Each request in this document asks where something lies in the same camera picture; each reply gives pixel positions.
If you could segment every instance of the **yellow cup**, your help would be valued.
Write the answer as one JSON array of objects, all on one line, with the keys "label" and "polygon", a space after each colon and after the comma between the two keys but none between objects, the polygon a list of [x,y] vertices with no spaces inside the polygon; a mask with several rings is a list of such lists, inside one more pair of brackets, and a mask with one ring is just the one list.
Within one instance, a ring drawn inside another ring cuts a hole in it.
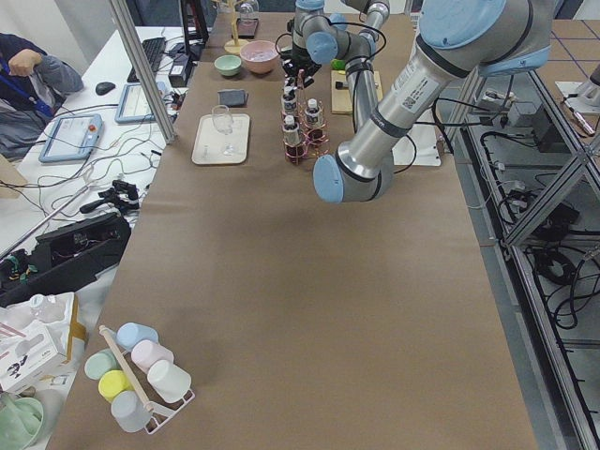
[{"label": "yellow cup", "polygon": [[109,403],[123,391],[132,391],[133,386],[123,370],[110,370],[102,375],[97,384],[97,391],[106,398]]}]

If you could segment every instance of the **pink bowl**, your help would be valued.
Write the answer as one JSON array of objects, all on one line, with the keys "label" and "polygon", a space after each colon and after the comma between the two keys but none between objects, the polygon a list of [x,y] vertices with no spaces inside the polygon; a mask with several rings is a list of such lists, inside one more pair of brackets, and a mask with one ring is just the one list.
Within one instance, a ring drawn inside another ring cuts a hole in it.
[{"label": "pink bowl", "polygon": [[252,40],[242,47],[240,58],[250,72],[267,73],[275,68],[279,55],[274,42]]}]

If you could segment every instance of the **green bowl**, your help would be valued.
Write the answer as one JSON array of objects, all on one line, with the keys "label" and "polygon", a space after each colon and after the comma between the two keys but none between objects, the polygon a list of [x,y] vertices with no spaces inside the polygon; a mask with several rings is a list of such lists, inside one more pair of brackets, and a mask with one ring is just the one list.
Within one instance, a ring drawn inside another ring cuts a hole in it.
[{"label": "green bowl", "polygon": [[20,410],[31,413],[39,419],[39,428],[31,435],[23,428],[23,423],[6,406],[0,410],[0,448],[2,450],[23,450],[33,445],[39,437],[44,423],[44,410],[35,398],[23,397],[13,400]]},{"label": "green bowl", "polygon": [[225,54],[215,60],[215,68],[224,77],[237,75],[242,67],[242,60],[234,54]]}]

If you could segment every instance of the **person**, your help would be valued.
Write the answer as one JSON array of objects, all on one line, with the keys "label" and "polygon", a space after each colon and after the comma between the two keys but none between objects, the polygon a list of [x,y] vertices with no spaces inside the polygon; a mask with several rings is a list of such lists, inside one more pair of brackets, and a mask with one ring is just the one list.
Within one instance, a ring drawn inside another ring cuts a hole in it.
[{"label": "person", "polygon": [[0,154],[23,158],[82,77],[37,45],[0,33]]}]

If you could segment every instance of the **keyboard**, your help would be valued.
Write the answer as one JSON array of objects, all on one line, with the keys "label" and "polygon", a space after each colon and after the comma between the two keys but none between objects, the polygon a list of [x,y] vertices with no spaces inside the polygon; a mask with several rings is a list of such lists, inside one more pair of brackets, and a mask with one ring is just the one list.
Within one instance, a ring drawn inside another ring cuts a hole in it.
[{"label": "keyboard", "polygon": [[[162,60],[166,45],[167,39],[165,37],[153,37],[142,42],[143,52],[146,53],[150,68],[155,75],[160,68],[160,61]],[[132,67],[129,76],[127,77],[127,82],[136,83],[138,81],[139,79],[135,74],[135,68]]]}]

